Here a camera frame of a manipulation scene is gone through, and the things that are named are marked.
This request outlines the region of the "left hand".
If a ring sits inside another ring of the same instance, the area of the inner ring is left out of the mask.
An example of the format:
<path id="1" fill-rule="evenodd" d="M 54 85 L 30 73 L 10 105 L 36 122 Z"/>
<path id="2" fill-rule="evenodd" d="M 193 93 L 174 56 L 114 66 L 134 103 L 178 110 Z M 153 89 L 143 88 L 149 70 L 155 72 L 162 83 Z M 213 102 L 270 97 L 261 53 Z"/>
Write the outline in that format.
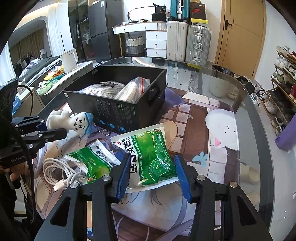
<path id="1" fill-rule="evenodd" d="M 29 174 L 29 168 L 27 163 L 20 163 L 15 166 L 12 166 L 11 168 L 4 168 L 1 167 L 2 172 L 10 173 L 10 180 L 14 182 L 17 180 L 21 175 L 28 175 Z"/>

